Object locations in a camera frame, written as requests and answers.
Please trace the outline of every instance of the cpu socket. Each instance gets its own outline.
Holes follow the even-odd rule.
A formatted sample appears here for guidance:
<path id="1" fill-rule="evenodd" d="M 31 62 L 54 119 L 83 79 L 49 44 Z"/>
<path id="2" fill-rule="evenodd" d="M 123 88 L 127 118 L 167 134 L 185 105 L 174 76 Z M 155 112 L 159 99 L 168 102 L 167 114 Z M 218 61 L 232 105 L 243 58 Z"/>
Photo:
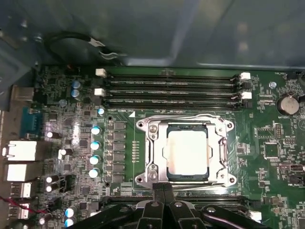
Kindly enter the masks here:
<path id="1" fill-rule="evenodd" d="M 234 124 L 219 116 L 154 115 L 137 122 L 145 132 L 145 172 L 135 182 L 145 188 L 170 182 L 179 190 L 228 187 L 227 133 Z"/>

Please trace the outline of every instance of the motherboard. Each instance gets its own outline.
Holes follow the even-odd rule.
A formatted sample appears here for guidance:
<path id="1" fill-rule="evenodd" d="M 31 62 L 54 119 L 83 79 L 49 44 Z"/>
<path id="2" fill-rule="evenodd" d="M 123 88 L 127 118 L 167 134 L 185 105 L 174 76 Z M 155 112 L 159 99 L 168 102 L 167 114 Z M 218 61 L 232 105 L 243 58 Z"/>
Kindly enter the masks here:
<path id="1" fill-rule="evenodd" d="M 7 180 L 25 205 L 51 211 L 11 203 L 11 221 L 61 229 L 169 182 L 197 208 L 213 200 L 274 229 L 304 228 L 305 72 L 68 65 L 34 74 L 33 88 L 14 90 L 26 103 L 20 140 L 6 146 Z"/>

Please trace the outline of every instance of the red wire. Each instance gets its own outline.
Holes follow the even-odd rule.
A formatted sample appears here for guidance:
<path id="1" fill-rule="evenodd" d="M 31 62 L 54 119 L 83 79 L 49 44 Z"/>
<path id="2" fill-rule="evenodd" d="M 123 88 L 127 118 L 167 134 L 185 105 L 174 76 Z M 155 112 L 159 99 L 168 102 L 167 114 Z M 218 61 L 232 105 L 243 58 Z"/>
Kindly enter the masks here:
<path id="1" fill-rule="evenodd" d="M 21 209 L 28 210 L 28 211 L 31 212 L 31 213 L 35 213 L 35 214 L 39 214 L 39 213 L 48 213 L 46 210 L 33 210 L 33 209 L 31 209 L 31 208 L 28 208 L 28 207 L 26 207 L 26 206 L 24 206 L 24 205 L 21 205 L 21 204 L 15 202 L 15 201 L 14 201 L 13 199 L 11 199 L 11 198 L 3 198 L 3 197 L 0 196 L 0 199 L 2 199 L 4 202 L 8 202 L 8 203 L 10 203 L 10 204 L 12 204 L 12 205 L 14 205 L 14 206 L 17 206 L 17 207 L 19 207 L 19 208 L 21 208 Z"/>

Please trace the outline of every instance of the capacitor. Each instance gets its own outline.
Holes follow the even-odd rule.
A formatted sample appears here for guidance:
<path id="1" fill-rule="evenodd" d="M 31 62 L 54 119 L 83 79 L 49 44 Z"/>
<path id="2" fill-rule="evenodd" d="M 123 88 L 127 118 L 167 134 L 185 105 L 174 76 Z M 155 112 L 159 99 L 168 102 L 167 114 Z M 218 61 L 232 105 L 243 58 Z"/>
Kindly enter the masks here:
<path id="1" fill-rule="evenodd" d="M 98 126 L 95 126 L 95 127 L 93 127 L 93 128 L 91 129 L 91 133 L 92 133 L 93 135 L 99 135 L 101 132 L 102 132 L 102 129 L 99 128 Z"/>
<path id="2" fill-rule="evenodd" d="M 78 80 L 73 80 L 72 81 L 72 88 L 80 90 L 81 89 L 81 82 L 79 82 Z"/>
<path id="3" fill-rule="evenodd" d="M 49 131 L 47 133 L 47 137 L 48 138 L 53 138 L 53 139 L 58 139 L 58 138 L 61 137 L 61 135 L 59 133 Z"/>
<path id="4" fill-rule="evenodd" d="M 101 143 L 97 142 L 97 141 L 91 142 L 91 144 L 90 144 L 90 148 L 92 150 L 98 150 L 100 147 L 101 147 Z"/>
<path id="5" fill-rule="evenodd" d="M 100 173 L 100 170 L 98 168 L 93 168 L 89 171 L 89 176 L 91 178 L 96 178 Z"/>
<path id="6" fill-rule="evenodd" d="M 68 218 L 71 218 L 72 216 L 74 216 L 76 214 L 76 207 L 75 206 L 70 206 L 65 210 L 65 216 Z"/>
<path id="7" fill-rule="evenodd" d="M 72 226 L 74 223 L 76 223 L 76 218 L 75 217 L 71 217 L 69 219 L 65 220 L 65 227 L 69 227 Z"/>
<path id="8" fill-rule="evenodd" d="M 52 191 L 54 191 L 58 188 L 59 188 L 59 185 L 57 183 L 52 183 L 52 184 L 50 184 L 46 187 L 46 191 L 47 192 L 52 192 Z"/>
<path id="9" fill-rule="evenodd" d="M 46 178 L 46 182 L 47 183 L 52 183 L 52 182 L 56 182 L 59 180 L 59 176 L 58 175 L 52 175 Z"/>
<path id="10" fill-rule="evenodd" d="M 63 156 L 66 156 L 66 155 L 72 155 L 73 154 L 73 151 L 72 149 L 60 149 L 58 150 L 59 153 Z"/>
<path id="11" fill-rule="evenodd" d="M 102 116 L 104 113 L 105 113 L 105 110 L 104 110 L 103 108 L 99 108 L 99 109 L 97 110 L 97 114 L 98 114 L 99 116 Z"/>
<path id="12" fill-rule="evenodd" d="M 94 155 L 94 156 L 92 156 L 92 157 L 90 157 L 90 164 L 91 165 L 97 165 L 98 164 L 98 162 L 100 161 L 100 156 L 98 156 L 98 155 Z"/>
<path id="13" fill-rule="evenodd" d="M 44 225 L 46 222 L 48 222 L 52 218 L 53 218 L 53 215 L 51 213 L 47 213 L 42 218 L 39 219 L 39 224 Z"/>
<path id="14" fill-rule="evenodd" d="M 294 115 L 299 111 L 300 104 L 291 94 L 285 94 L 277 101 L 276 108 L 282 115 Z"/>
<path id="15" fill-rule="evenodd" d="M 77 89 L 74 89 L 71 91 L 71 96 L 74 98 L 74 99 L 77 99 L 77 100 L 80 100 L 81 99 L 81 93 L 79 90 Z"/>
<path id="16" fill-rule="evenodd" d="M 65 99 L 60 99 L 58 102 L 59 106 L 65 107 L 68 104 L 68 101 Z"/>

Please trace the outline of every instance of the silver metal frame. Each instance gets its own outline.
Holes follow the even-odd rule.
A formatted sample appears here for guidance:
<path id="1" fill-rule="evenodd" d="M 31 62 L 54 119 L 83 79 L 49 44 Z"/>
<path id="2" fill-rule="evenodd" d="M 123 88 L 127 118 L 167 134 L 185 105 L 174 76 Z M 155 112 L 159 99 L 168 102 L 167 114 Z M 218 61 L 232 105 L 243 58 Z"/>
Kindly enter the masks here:
<path id="1" fill-rule="evenodd" d="M 209 177 L 207 181 L 174 182 L 167 177 L 167 159 L 163 148 L 167 142 L 169 125 L 202 125 L 207 130 L 207 157 Z M 137 128 L 145 132 L 145 172 L 135 182 L 145 188 L 153 183 L 170 182 L 175 189 L 207 189 L 214 186 L 228 187 L 236 183 L 236 177 L 229 174 L 227 161 L 227 133 L 234 124 L 220 116 L 198 115 L 154 115 L 137 122 Z"/>

